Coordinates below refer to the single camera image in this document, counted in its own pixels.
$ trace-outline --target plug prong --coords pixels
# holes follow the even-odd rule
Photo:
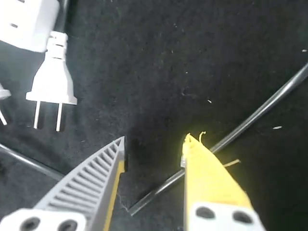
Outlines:
[[[33,127],[35,129],[38,129],[38,123],[39,123],[39,108],[40,108],[40,101],[37,101],[37,107],[35,109],[35,115],[34,115],[34,125]]]
[[[59,104],[59,109],[58,109],[58,118],[57,118],[57,127],[56,127],[56,131],[57,132],[59,132],[60,128],[61,128],[62,106],[63,106],[63,104],[60,103]]]
[[[1,122],[3,123],[3,125],[7,125],[8,123],[6,122],[3,114],[2,114],[2,111],[0,110],[0,119],[1,119]]]

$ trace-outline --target dust speck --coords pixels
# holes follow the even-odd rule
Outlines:
[[[273,127],[273,130],[278,130],[278,129],[281,129],[282,126],[276,126],[276,127]]]

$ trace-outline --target gray ribbed grip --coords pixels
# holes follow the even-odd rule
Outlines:
[[[82,213],[87,230],[103,230],[117,168],[125,160],[124,137],[103,147],[58,182],[35,209]]]

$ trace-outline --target white power plug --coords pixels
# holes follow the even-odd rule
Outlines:
[[[0,0],[0,40],[44,52],[59,8],[58,0]]]
[[[77,104],[72,77],[65,62],[66,47],[67,34],[51,32],[45,60],[34,77],[32,91],[26,94],[27,100],[37,101],[35,129],[38,128],[40,102],[59,104],[56,131],[60,131],[63,103]]]
[[[4,100],[11,96],[11,93],[9,90],[6,90],[3,88],[3,86],[0,84],[0,100]],[[6,119],[4,118],[1,110],[0,110],[0,120],[3,123],[3,125],[7,125]]]

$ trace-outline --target black fabric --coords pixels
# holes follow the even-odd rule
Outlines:
[[[207,147],[254,112],[307,61],[305,0],[72,0],[67,65],[78,105],[25,100],[44,55],[0,43],[0,102],[10,124],[0,142],[67,173],[125,135],[112,231],[180,231],[183,182],[133,218],[125,207],[175,173],[183,137],[207,131]],[[217,154],[247,191],[267,230],[305,230],[307,223],[308,83],[305,81]],[[33,206],[56,182],[0,157],[0,217]]]

